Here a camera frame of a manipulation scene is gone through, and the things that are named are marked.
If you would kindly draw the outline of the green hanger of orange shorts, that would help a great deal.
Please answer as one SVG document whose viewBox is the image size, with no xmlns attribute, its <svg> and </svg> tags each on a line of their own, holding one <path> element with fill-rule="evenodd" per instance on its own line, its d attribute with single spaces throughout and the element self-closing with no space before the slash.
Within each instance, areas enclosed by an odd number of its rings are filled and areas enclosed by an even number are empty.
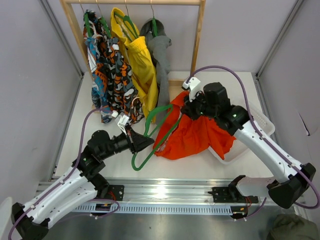
<svg viewBox="0 0 320 240">
<path fill-rule="evenodd" d="M 154 108 L 146 117 L 145 124 L 144 124 L 144 137 L 151 137 L 159 128 L 163 127 L 165 125 L 165 121 L 170 117 L 171 113 L 174 110 L 173 104 L 168 104 L 165 106 L 158 106 Z M 158 124 L 151 133 L 149 133 L 150 125 L 152 123 L 152 120 L 154 117 L 156 117 L 159 113 L 166 112 L 166 115 L 162 120 L 160 121 L 160 124 Z M 131 167 L 134 171 L 141 171 L 143 167 L 147 164 L 147 162 L 151 159 L 151 157 L 156 153 L 156 151 L 160 148 L 160 146 L 168 139 L 168 137 L 173 133 L 173 131 L 178 127 L 179 123 L 181 121 L 181 117 L 178 118 L 178 120 L 173 124 L 173 126 L 165 132 L 165 135 L 160 139 L 160 141 L 155 145 L 155 147 L 152 149 L 152 151 L 147 155 L 147 157 L 143 160 L 140 166 L 136 166 L 136 157 L 138 153 L 135 153 L 133 157 L 131 158 Z"/>
</svg>

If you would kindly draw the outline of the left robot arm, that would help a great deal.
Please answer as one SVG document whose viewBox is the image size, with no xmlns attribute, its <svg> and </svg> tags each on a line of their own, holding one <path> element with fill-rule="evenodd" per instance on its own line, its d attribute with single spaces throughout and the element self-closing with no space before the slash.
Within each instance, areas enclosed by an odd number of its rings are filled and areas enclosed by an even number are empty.
<svg viewBox="0 0 320 240">
<path fill-rule="evenodd" d="M 94 132 L 84 150 L 58 180 L 32 200 L 13 204 L 12 228 L 23 240 L 42 240 L 49 229 L 73 209 L 108 196 L 110 185 L 100 174 L 106 159 L 126 150 L 137 154 L 154 142 L 130 126 L 113 137 L 105 130 Z"/>
</svg>

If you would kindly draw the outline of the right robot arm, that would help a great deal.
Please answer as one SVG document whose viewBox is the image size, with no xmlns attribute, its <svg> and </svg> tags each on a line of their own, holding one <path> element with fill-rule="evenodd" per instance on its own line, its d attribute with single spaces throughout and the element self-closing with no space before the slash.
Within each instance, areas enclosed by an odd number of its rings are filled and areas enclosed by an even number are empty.
<svg viewBox="0 0 320 240">
<path fill-rule="evenodd" d="M 288 209 L 311 186 L 316 173 L 311 163 L 301 164 L 279 147 L 253 120 L 249 107 L 233 105 L 227 90 L 219 82 L 203 88 L 200 82 L 182 84 L 188 91 L 181 113 L 192 120 L 213 119 L 217 126 L 243 143 L 263 163 L 272 177 L 252 178 L 239 175 L 228 185 L 228 196 L 239 202 L 248 196 L 271 198 L 278 206 Z"/>
</svg>

